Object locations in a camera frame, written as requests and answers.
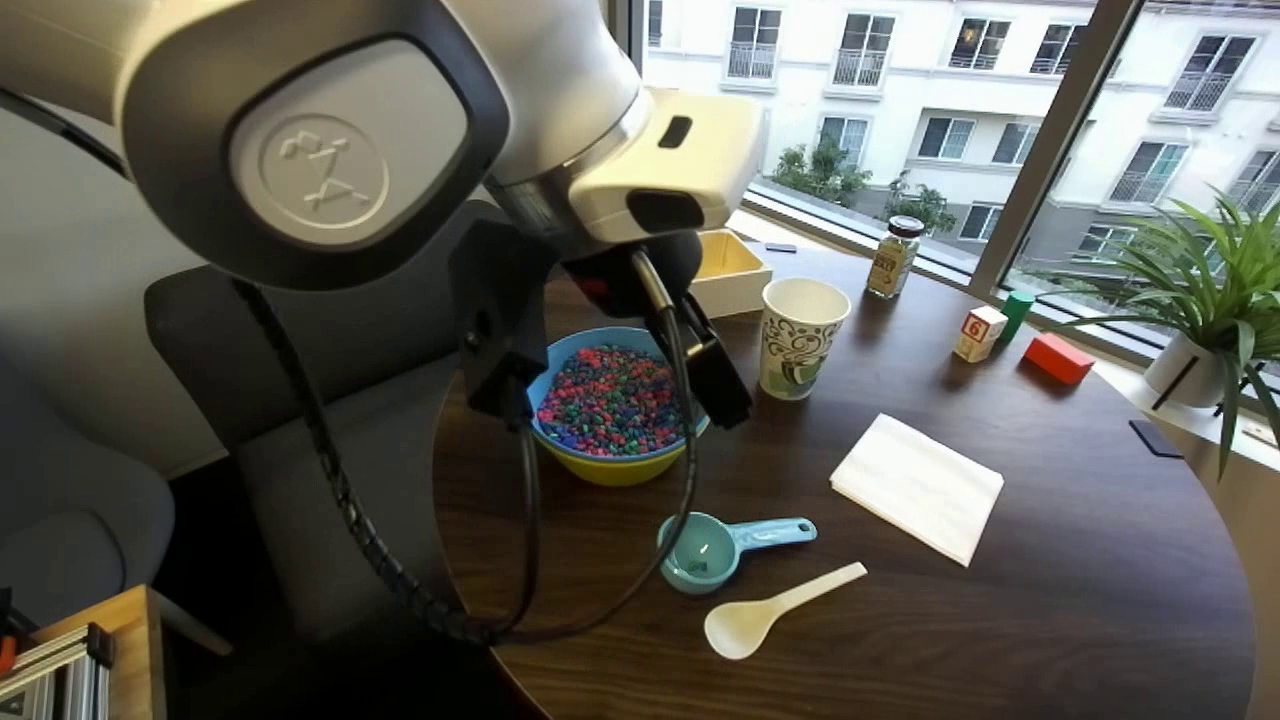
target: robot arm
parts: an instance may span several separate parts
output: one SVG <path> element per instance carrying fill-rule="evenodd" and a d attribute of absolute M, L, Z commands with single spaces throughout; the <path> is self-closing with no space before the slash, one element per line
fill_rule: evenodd
<path fill-rule="evenodd" d="M 645 87 L 599 0 L 10 0 L 0 87 L 109 120 L 175 239 L 284 287 L 391 272 L 478 188 L 593 285 L 764 148 L 748 101 Z"/>

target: bowl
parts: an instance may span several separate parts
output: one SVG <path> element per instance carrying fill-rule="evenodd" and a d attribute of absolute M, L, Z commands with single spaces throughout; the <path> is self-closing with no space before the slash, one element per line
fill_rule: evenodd
<path fill-rule="evenodd" d="M 560 336 L 547 350 L 547 368 L 524 387 L 528 410 L 534 410 L 534 436 L 542 440 L 542 450 L 547 450 L 571 475 L 599 483 L 599 490 L 627 490 L 627 483 L 647 483 L 656 475 L 664 475 L 682 458 L 683 458 L 683 436 L 677 434 L 674 445 L 664 450 L 645 450 L 645 454 L 585 454 L 578 445 L 566 445 L 566 427 L 544 419 L 544 405 L 553 402 L 553 386 L 560 375 L 560 368 L 585 354 L 585 350 L 627 350 L 651 360 L 664 360 L 664 354 L 656 350 L 656 340 L 645 330 L 589 330 L 589 331 L 571 331 Z"/>

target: green plant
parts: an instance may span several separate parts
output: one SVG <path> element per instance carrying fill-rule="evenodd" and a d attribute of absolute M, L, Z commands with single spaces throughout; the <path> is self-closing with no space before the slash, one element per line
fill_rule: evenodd
<path fill-rule="evenodd" d="M 815 201 L 833 201 L 840 210 L 856 204 L 856 195 L 870 188 L 870 176 L 874 173 L 862 173 L 856 166 L 849 166 L 845 148 L 836 146 L 815 146 L 809 156 L 805 148 L 790 148 L 771 173 L 777 186 Z"/>
<path fill-rule="evenodd" d="M 950 195 L 928 186 L 910 186 L 905 176 L 887 186 L 885 218 L 916 218 L 935 233 L 955 227 Z"/>
<path fill-rule="evenodd" d="M 1233 458 L 1241 394 L 1263 405 L 1280 436 L 1280 410 L 1263 386 L 1263 360 L 1280 357 L 1280 204 L 1249 211 L 1227 195 L 1213 211 L 1171 204 L 1157 220 L 1131 220 L 1136 239 L 1123 245 L 1117 267 L 1131 280 L 1123 307 L 1089 315 L 1141 322 L 1186 331 L 1222 360 L 1222 475 Z"/>

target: floor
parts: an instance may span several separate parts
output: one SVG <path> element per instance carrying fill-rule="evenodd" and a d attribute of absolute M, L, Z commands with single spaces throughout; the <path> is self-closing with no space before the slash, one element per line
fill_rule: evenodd
<path fill-rule="evenodd" d="M 403 655 L 329 670 L 298 637 L 230 465 L 174 480 L 175 539 L 156 589 L 238 645 L 169 647 L 175 720 L 528 717 L 487 651 L 425 637 Z"/>

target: potted plant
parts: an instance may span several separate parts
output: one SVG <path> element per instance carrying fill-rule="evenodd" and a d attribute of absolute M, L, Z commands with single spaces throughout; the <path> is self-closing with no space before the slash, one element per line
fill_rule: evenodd
<path fill-rule="evenodd" d="M 1162 394 L 1186 386 L 1194 363 L 1217 368 L 1224 475 L 1245 386 L 1280 436 L 1280 410 L 1263 386 L 1263 360 L 1280 357 L 1280 204 L 1249 211 L 1217 195 L 1217 210 L 1199 211 L 1177 201 L 1157 220 L 1131 220 L 1131 227 L 1136 239 L 1117 265 L 1136 291 L 1117 314 L 1075 325 L 1136 322 L 1171 330 L 1170 354 L 1199 350 L 1199 360 L 1157 360 L 1147 386 Z"/>

